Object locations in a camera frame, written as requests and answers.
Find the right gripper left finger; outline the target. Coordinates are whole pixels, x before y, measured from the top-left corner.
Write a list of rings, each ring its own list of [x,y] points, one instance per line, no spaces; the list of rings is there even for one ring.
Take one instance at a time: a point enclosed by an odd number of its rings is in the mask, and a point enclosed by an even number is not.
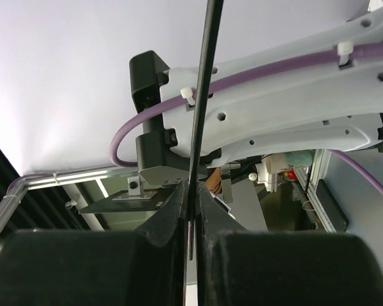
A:
[[[0,244],[0,305],[183,305],[186,185],[131,231],[19,231]]]

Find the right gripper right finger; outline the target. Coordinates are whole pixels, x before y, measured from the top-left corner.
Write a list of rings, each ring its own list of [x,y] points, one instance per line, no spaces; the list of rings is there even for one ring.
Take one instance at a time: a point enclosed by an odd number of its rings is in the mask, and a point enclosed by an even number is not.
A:
[[[371,249],[346,233],[244,229],[197,188],[200,305],[383,305]]]

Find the green avocado pet tent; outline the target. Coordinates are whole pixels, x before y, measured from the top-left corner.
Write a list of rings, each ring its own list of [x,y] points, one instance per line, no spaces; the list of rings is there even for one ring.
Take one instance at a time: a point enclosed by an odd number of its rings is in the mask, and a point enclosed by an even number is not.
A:
[[[197,77],[196,104],[193,115],[193,129],[190,147],[190,170],[188,180],[187,216],[189,221],[188,259],[193,259],[194,229],[196,216],[197,185],[199,182],[200,153],[206,118],[206,108],[213,72],[214,57],[218,41],[218,33],[223,11],[222,0],[207,2],[204,32],[200,51]]]

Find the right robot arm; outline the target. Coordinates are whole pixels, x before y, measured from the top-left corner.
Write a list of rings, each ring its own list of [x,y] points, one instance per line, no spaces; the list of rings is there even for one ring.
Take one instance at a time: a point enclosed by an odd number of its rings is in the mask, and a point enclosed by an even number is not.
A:
[[[268,1],[0,1],[0,145],[32,189],[118,175],[159,191],[130,231],[17,231],[0,305],[383,305],[370,248],[346,233],[249,231],[210,168],[383,149],[383,7],[306,38]],[[266,48],[259,36],[296,38]]]

